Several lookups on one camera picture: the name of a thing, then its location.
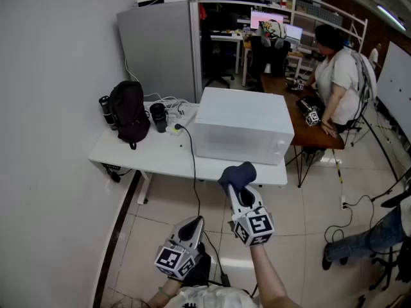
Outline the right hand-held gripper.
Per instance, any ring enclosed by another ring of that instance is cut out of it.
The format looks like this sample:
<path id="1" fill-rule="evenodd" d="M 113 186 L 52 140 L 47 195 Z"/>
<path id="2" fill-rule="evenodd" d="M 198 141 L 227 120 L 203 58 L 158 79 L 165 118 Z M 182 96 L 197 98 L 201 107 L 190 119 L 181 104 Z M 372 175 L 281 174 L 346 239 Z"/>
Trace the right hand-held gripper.
<path id="1" fill-rule="evenodd" d="M 264 206 L 260 193 L 250 185 L 236 193 L 229 184 L 228 198 L 232 212 L 229 224 L 234 235 L 247 247 L 266 243 L 275 229 L 271 213 Z"/>

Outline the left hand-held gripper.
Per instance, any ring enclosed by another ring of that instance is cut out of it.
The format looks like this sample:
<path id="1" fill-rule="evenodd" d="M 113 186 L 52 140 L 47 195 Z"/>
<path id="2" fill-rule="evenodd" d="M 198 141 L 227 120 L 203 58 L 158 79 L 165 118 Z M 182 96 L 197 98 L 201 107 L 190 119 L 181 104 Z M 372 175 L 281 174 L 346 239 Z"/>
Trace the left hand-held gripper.
<path id="1" fill-rule="evenodd" d="M 175 225 L 164 244 L 159 247 L 154 265 L 161 273 L 184 280 L 202 256 L 198 247 L 203 232 L 202 216 L 193 216 Z"/>

